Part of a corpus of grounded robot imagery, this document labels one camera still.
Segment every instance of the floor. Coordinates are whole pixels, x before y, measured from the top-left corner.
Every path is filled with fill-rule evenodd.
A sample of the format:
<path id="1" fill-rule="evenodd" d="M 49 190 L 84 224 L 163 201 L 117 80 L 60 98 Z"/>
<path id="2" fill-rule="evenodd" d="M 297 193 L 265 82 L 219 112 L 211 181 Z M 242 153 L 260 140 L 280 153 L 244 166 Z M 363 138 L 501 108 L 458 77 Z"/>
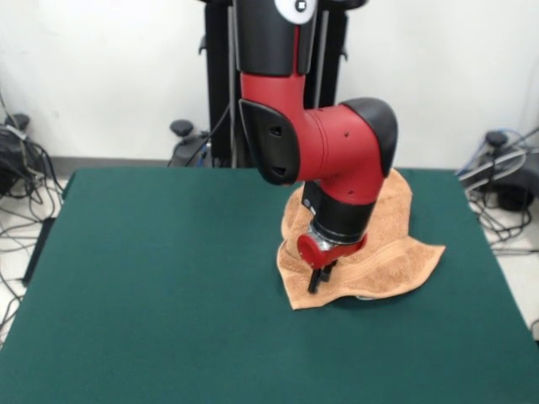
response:
<path id="1" fill-rule="evenodd" d="M 52 212 L 52 202 L 47 194 L 44 192 L 41 193 L 43 194 L 44 203 L 43 205 L 34 205 L 33 211 L 39 218 L 45 218 Z M 55 215 L 57 215 L 60 210 L 60 203 L 55 195 L 53 195 L 53 201 Z M 539 203 L 535 203 L 531 209 L 534 217 L 539 218 Z M 25 290 L 18 279 L 24 276 L 34 248 L 33 244 L 35 244 L 40 232 L 40 225 L 32 224 L 28 219 L 17 217 L 5 211 L 10 210 L 19 215 L 31 218 L 32 213 L 29 211 L 29 204 L 26 199 L 0 199 L 0 210 L 2 210 L 0 211 L 0 227 L 3 227 L 3 229 L 26 225 L 8 233 L 0 233 L 0 271 L 2 271 L 2 276 L 7 280 L 13 292 L 18 296 L 23 296 Z M 518 215 L 501 211 L 496 213 L 496 217 L 507 224 L 515 224 L 519 220 Z M 7 238 L 7 236 L 17 237 L 17 241 Z M 507 247 L 539 247 L 539 219 L 534 220 L 526 228 L 524 233 Z M 500 257 L 498 260 L 517 305 L 520 308 L 523 319 L 528 327 L 530 327 L 533 322 L 539 319 L 539 254 L 519 257 Z M 0 280 L 0 322 L 2 322 L 2 317 L 10 302 L 11 306 L 9 307 L 8 316 L 14 313 L 19 303 Z M 0 330 L 0 344 L 5 341 L 10 326 L 11 322 L 4 329 Z M 539 340 L 539 325 L 535 326 L 533 331 L 535 339 Z"/>

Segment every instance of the black joint cap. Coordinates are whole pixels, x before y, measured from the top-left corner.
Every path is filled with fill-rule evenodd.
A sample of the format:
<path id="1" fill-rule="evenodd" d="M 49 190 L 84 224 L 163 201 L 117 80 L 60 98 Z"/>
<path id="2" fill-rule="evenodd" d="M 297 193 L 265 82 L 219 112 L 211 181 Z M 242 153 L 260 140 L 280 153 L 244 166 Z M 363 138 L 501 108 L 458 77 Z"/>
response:
<path id="1" fill-rule="evenodd" d="M 17 128 L 21 131 L 25 131 L 30 123 L 30 117 L 25 114 L 13 114 L 6 117 L 3 124 L 10 125 L 13 128 Z"/>
<path id="2" fill-rule="evenodd" d="M 492 146 L 494 149 L 499 149 L 509 141 L 509 137 L 504 132 L 498 130 L 487 132 L 485 139 L 488 145 Z"/>
<path id="3" fill-rule="evenodd" d="M 172 124 L 170 124 L 170 130 L 179 137 L 188 136 L 193 129 L 193 124 L 191 124 L 188 120 L 175 120 Z"/>
<path id="4" fill-rule="evenodd" d="M 342 103 L 356 112 L 372 129 L 380 147 L 382 173 L 389 175 L 397 150 L 398 123 L 392 108 L 377 98 L 357 98 Z"/>

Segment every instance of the cable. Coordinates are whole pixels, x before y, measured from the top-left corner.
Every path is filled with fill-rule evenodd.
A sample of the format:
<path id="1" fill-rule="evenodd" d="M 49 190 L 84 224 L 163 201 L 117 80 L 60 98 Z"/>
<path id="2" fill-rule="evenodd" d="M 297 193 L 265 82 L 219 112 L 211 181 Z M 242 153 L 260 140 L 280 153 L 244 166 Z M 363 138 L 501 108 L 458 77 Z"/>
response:
<path id="1" fill-rule="evenodd" d="M 188 167 L 191 164 L 191 162 L 193 162 L 195 157 L 200 153 L 200 151 L 208 144 L 208 142 L 211 140 L 211 138 L 219 130 L 219 128 L 221 127 L 221 125 L 225 121 L 225 118 L 228 115 L 228 111 L 230 111 L 230 104 L 225 108 L 225 111 L 222 113 L 221 118 L 219 118 L 219 120 L 217 121 L 217 124 L 215 125 L 215 127 L 211 130 L 210 134 L 207 136 L 205 141 L 200 145 L 200 147 L 198 147 L 196 149 L 195 153 L 193 153 L 193 155 L 190 157 L 190 159 L 185 163 L 184 167 Z M 178 145 L 176 145 L 176 147 L 173 150 L 173 155 L 172 155 L 172 157 L 170 157 L 170 160 L 168 161 L 167 167 L 170 167 L 172 165 L 173 159 L 176 156 L 176 152 L 178 151 L 178 149 L 181 146 L 182 146 L 182 143 L 179 143 Z"/>
<path id="2" fill-rule="evenodd" d="M 8 213 L 8 214 L 10 214 L 10 215 L 20 217 L 21 219 L 25 219 L 25 220 L 27 220 L 27 221 L 33 221 L 33 222 L 36 222 L 35 219 L 32 219 L 32 218 L 29 217 L 29 216 L 21 215 L 20 213 L 13 212 L 12 210 L 7 210 L 6 208 L 3 208 L 2 206 L 0 206 L 0 210 L 3 211 L 3 212 Z"/>
<path id="3" fill-rule="evenodd" d="M 524 164 L 526 164 L 526 154 L 522 155 L 521 157 L 522 158 L 521 158 L 520 162 L 518 164 L 516 164 L 513 168 L 511 168 L 511 169 L 509 169 L 507 171 L 504 171 L 504 172 L 502 172 L 500 174 L 496 174 L 491 179 L 482 179 L 481 181 L 477 181 L 476 183 L 473 183 L 472 185 L 467 186 L 466 187 L 466 192 L 471 192 L 474 189 L 482 187 L 487 183 L 491 183 L 492 181 L 498 181 L 498 180 L 500 180 L 502 178 L 509 177 L 511 174 L 516 173 L 517 171 L 519 171 L 521 168 L 524 167 Z"/>
<path id="4" fill-rule="evenodd" d="M 524 257 L 527 255 L 539 254 L 539 249 L 534 248 L 493 248 L 493 251 L 497 257 Z"/>
<path id="5" fill-rule="evenodd" d="M 539 134 L 539 126 L 537 126 L 535 129 L 533 129 L 531 132 L 529 132 L 527 135 L 524 135 L 522 138 L 520 138 L 518 141 L 514 141 L 510 143 L 508 146 L 504 147 L 502 149 L 502 152 L 510 150 L 513 146 L 519 145 L 521 142 L 526 141 L 530 139 L 532 136 Z"/>
<path id="6" fill-rule="evenodd" d="M 524 135 L 522 135 L 518 130 L 514 130 L 514 129 L 509 129 L 509 128 L 499 128 L 496 130 L 497 132 L 503 132 L 505 133 L 506 135 L 508 133 L 512 134 L 512 135 L 515 135 L 519 138 L 520 142 L 523 142 L 525 146 L 527 146 L 527 141 L 526 139 L 524 138 Z"/>
<path id="7" fill-rule="evenodd" d="M 33 247 L 35 244 L 31 245 L 31 246 L 25 246 L 22 242 L 20 242 L 19 240 L 17 240 L 16 238 L 10 236 L 8 234 L 8 232 L 6 231 L 6 229 L 4 228 L 2 222 L 0 221 L 0 229 L 2 229 L 2 231 L 9 237 L 9 239 L 13 242 L 15 242 L 16 244 L 19 244 L 20 245 L 20 248 L 16 248 L 16 249 L 12 249 L 12 250 L 1 250 L 0 249 L 0 253 L 14 253 L 15 251 L 19 251 L 20 249 L 24 249 L 26 251 L 26 254 L 28 256 L 30 256 L 30 253 L 28 251 L 28 248 L 29 247 Z"/>
<path id="8" fill-rule="evenodd" d="M 483 140 L 481 142 L 481 144 L 479 145 L 478 149 L 473 153 L 472 157 L 470 158 L 470 160 L 468 160 L 468 162 L 464 165 L 464 167 L 462 167 L 459 171 L 457 171 L 455 173 L 456 176 L 459 176 L 459 175 L 462 175 L 463 173 L 466 172 L 466 170 L 468 170 L 468 168 L 473 164 L 473 162 L 475 162 L 475 160 L 478 158 L 479 154 L 481 153 L 481 150 L 484 148 L 485 144 L 487 143 L 487 141 Z"/>
<path id="9" fill-rule="evenodd" d="M 2 281 L 3 285 L 8 289 L 9 293 L 11 293 L 11 295 L 14 297 L 14 298 L 17 298 L 19 295 L 17 295 L 15 293 L 15 291 L 11 288 L 11 286 L 9 286 L 9 283 L 8 281 L 3 277 L 3 274 L 2 274 L 2 270 L 0 269 L 0 280 Z"/>
<path id="10" fill-rule="evenodd" d="M 19 122 L 17 122 L 13 118 L 13 116 L 9 113 L 8 107 L 6 106 L 6 102 L 3 99 L 2 86 L 1 85 L 0 85 L 0 104 L 2 105 L 3 112 L 6 114 L 6 116 L 13 122 L 13 124 L 17 127 L 17 129 L 20 129 L 19 128 Z"/>
<path id="11" fill-rule="evenodd" d="M 505 155 L 503 155 L 501 157 L 496 158 L 496 160 L 494 160 L 493 162 L 487 162 L 487 163 L 475 168 L 474 170 L 459 176 L 458 179 L 460 179 L 461 181 L 464 181 L 465 179 L 469 179 L 469 178 L 473 177 L 474 175 L 477 175 L 479 173 L 482 173 L 483 171 L 488 170 L 494 164 L 501 164 L 502 162 L 507 162 L 509 160 L 513 160 L 515 158 L 522 157 L 525 154 L 528 154 L 528 153 L 531 153 L 531 152 L 539 152 L 539 149 L 531 149 L 529 151 L 522 149 L 522 150 L 519 150 L 519 151 L 513 151 L 511 153 L 508 153 L 508 154 L 505 154 Z"/>

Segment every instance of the orange towel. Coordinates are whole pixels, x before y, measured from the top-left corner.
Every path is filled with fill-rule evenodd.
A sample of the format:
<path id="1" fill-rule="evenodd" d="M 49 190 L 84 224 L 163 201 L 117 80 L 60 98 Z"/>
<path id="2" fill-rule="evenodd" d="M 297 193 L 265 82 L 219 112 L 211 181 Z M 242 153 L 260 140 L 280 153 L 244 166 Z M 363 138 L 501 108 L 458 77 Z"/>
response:
<path id="1" fill-rule="evenodd" d="M 277 253 L 277 266 L 294 310 L 321 307 L 344 296 L 381 299 L 417 289 L 430 277 L 446 249 L 408 235 L 412 190 L 392 170 L 372 214 L 366 246 L 341 258 L 331 280 L 322 282 L 318 292 L 311 295 L 307 286 L 312 270 L 301 260 L 296 247 L 297 238 L 307 231 L 312 219 L 301 201 L 302 189 L 297 189 L 285 207 L 281 223 L 284 241 Z"/>

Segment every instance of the table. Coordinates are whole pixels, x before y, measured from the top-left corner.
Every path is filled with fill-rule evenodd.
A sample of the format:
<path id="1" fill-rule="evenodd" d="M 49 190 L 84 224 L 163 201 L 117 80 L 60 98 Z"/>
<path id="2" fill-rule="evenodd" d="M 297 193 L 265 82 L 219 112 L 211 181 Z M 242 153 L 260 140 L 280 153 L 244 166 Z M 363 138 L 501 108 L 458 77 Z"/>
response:
<path id="1" fill-rule="evenodd" d="M 290 188 L 253 170 L 82 170 L 5 348 L 10 404 L 537 403 L 539 352 L 460 186 L 402 170 L 421 289 L 292 311 L 275 267 Z"/>

